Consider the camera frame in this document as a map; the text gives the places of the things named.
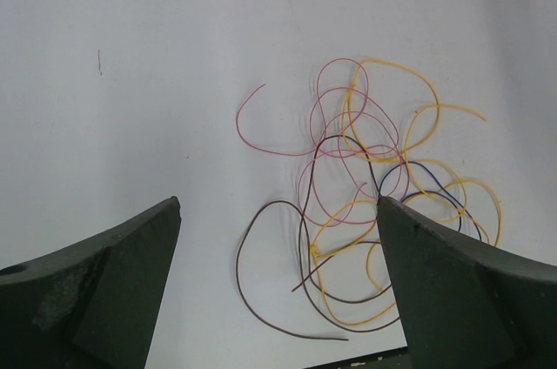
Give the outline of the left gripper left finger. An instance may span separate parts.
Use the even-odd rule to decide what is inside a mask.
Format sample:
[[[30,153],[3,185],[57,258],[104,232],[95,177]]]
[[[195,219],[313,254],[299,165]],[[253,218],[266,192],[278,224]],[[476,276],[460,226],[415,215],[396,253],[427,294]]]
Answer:
[[[1,270],[3,368],[143,368],[180,231],[175,197]]]

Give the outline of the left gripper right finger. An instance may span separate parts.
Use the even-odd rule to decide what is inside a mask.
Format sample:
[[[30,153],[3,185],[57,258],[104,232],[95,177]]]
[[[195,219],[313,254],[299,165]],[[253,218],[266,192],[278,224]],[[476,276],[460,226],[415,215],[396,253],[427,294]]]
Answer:
[[[556,268],[378,202],[379,238],[415,368],[554,368]]]

